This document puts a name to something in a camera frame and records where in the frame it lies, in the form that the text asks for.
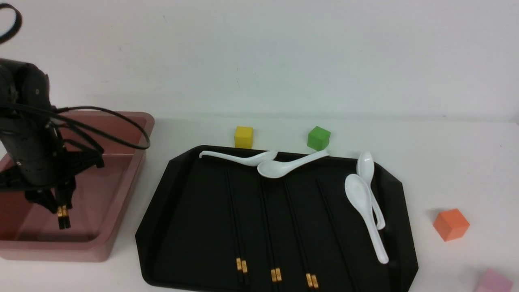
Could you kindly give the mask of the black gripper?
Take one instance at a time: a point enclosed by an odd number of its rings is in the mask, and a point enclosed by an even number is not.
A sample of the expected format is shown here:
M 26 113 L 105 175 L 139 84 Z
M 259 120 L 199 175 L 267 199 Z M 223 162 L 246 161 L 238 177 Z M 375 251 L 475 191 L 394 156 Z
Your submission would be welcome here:
M 12 112 L 1 115 L 1 143 L 13 166 L 1 171 L 1 191 L 24 191 L 28 202 L 52 214 L 72 209 L 75 177 L 91 166 L 102 168 L 104 148 L 77 126 L 65 124 L 89 143 L 65 139 L 50 118 Z M 54 196 L 57 189 L 57 201 Z

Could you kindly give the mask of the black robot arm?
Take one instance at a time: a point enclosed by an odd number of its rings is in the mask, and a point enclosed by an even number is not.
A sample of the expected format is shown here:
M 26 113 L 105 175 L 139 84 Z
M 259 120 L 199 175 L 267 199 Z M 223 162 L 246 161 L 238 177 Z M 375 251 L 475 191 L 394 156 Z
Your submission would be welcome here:
M 1 60 L 1 143 L 13 165 L 1 171 L 1 191 L 23 191 L 59 218 L 72 208 L 75 176 L 104 166 L 104 150 L 64 139 L 49 100 L 49 78 L 35 65 Z

